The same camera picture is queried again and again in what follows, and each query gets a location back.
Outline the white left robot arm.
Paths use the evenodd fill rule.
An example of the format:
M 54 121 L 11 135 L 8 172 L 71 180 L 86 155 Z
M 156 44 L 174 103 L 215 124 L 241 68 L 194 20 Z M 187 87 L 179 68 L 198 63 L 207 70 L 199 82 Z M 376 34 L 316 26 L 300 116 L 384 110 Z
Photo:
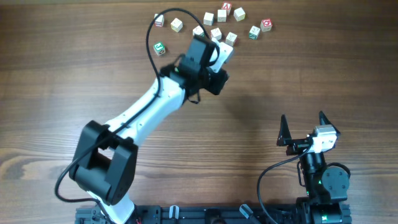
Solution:
M 164 66 L 154 84 L 119 116 L 82 130 L 69 177 L 88 192 L 106 223 L 127 223 L 136 209 L 128 196 L 139 147 L 169 114 L 205 89 L 219 95 L 229 76 L 222 66 L 232 46 L 195 35 L 188 51 Z

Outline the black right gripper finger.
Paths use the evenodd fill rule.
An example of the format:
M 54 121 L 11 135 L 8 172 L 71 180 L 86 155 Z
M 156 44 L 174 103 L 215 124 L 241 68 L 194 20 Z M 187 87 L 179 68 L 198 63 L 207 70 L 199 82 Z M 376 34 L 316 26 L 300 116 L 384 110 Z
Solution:
M 286 116 L 283 114 L 280 119 L 280 130 L 277 138 L 278 146 L 288 146 L 292 143 L 292 137 L 290 135 L 289 125 Z
M 323 111 L 320 111 L 318 115 L 319 115 L 320 125 L 332 125 L 336 131 L 336 135 L 339 136 L 341 134 L 340 131 L 335 127 L 335 125 L 329 121 L 329 119 L 326 117 Z

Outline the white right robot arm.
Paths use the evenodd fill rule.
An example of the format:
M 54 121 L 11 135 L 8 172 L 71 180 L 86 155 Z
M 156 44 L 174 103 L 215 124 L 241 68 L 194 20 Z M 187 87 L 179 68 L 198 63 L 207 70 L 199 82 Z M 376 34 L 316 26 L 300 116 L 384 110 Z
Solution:
M 339 130 L 326 115 L 319 112 L 318 126 L 302 139 L 292 139 L 285 115 L 281 116 L 278 146 L 287 148 L 288 156 L 299 156 L 299 184 L 306 197 L 296 200 L 297 222 L 311 224 L 351 223 L 348 199 L 350 170 L 338 162 L 326 163 L 324 153 L 335 148 Z

